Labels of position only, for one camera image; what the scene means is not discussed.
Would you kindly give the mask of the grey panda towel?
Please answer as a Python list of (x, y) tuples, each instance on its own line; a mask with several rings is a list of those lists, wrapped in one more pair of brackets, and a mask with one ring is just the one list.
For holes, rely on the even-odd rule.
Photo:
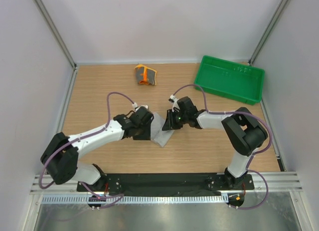
[(151, 122), (151, 141), (162, 148), (167, 144), (174, 133), (173, 130), (163, 131), (162, 127), (164, 123), (165, 120), (155, 112), (154, 119)]

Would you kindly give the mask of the grey orange towel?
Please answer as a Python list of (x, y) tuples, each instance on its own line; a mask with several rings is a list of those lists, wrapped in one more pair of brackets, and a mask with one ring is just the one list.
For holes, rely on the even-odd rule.
[(139, 85), (152, 85), (157, 84), (156, 77), (157, 71), (149, 68), (143, 64), (138, 64), (135, 68), (135, 77)]

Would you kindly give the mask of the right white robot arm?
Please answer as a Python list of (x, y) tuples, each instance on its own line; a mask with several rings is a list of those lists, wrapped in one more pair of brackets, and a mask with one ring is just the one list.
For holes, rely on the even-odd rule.
[[(184, 124), (196, 129), (224, 129), (235, 149), (232, 161), (224, 171), (224, 182), (230, 189), (238, 188), (254, 155), (270, 147), (272, 135), (269, 127), (245, 107), (230, 112), (211, 112), (198, 110), (187, 96), (177, 99), (172, 95), (169, 100), (173, 107), (166, 112), (163, 131), (178, 130)], [(266, 149), (259, 151), (267, 139), (269, 144)]]

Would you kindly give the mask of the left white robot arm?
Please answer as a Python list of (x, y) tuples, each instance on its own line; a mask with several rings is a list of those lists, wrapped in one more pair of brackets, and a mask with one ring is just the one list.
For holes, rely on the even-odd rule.
[(153, 113), (145, 106), (128, 114), (120, 114), (107, 124), (84, 133), (66, 136), (60, 132), (53, 136), (40, 160), (57, 185), (75, 180), (100, 191), (107, 183), (106, 174), (95, 164), (80, 164), (87, 153), (108, 143), (126, 138), (150, 140)]

